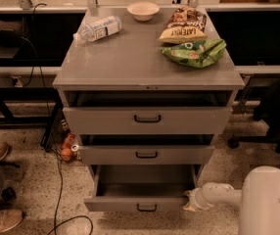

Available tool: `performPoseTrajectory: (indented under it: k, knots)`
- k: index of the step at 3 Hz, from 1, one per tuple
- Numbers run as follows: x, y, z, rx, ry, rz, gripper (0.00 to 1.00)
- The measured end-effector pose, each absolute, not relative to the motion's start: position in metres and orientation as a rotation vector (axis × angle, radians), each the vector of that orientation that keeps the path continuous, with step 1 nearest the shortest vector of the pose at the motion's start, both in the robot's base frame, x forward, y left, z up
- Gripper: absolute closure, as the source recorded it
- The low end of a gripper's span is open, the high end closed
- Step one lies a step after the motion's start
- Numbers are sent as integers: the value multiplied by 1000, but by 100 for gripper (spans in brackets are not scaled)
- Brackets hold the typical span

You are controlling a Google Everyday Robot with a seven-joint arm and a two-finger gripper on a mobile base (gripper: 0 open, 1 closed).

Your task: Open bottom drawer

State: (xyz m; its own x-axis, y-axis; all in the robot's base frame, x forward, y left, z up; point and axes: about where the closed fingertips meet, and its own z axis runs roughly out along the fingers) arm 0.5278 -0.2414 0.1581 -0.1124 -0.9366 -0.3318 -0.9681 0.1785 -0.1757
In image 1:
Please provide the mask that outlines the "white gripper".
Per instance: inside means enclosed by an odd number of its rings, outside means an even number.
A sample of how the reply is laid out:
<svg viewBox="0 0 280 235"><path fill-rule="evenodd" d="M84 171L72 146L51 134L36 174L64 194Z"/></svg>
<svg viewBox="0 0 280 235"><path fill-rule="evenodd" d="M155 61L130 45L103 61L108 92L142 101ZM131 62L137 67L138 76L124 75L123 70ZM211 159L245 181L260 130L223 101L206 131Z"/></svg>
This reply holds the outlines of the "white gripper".
<svg viewBox="0 0 280 235"><path fill-rule="evenodd" d="M212 204L206 201L203 197L202 190L200 188L196 188L193 190L184 191L184 195L189 197L190 203L187 203L183 210L187 212L195 212L195 211L206 211L212 208Z"/></svg>

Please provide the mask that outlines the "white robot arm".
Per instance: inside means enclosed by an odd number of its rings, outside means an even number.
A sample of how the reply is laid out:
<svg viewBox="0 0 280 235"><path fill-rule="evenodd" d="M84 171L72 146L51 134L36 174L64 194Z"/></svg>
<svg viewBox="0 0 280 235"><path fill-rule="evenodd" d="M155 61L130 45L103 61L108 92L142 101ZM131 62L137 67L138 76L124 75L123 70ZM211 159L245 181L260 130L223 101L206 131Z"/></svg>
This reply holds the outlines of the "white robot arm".
<svg viewBox="0 0 280 235"><path fill-rule="evenodd" d="M245 178L241 190L208 182L187 190L185 211L205 211L219 204L238 207L239 235L280 235L280 169L259 166Z"/></svg>

